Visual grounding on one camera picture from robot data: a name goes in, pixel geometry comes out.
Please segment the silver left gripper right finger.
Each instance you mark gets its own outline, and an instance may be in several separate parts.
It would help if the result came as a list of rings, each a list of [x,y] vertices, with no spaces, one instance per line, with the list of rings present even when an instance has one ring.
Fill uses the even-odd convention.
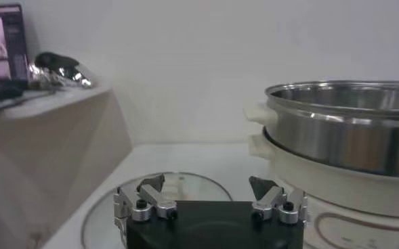
[[[249,177],[249,183],[255,196],[255,201],[251,205],[251,216],[256,223],[277,217],[286,225],[302,223],[306,226],[308,201],[304,191],[294,189],[288,194],[273,180],[254,176]]]

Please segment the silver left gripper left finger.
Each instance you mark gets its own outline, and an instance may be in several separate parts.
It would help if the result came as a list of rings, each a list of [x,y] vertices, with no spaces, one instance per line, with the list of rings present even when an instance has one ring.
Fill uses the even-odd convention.
[[[119,229],[122,245],[127,245],[127,222],[148,222],[152,215],[172,221],[177,219],[177,202],[161,193],[165,176],[159,174],[143,179],[133,192],[124,192],[121,186],[113,196],[114,224]]]

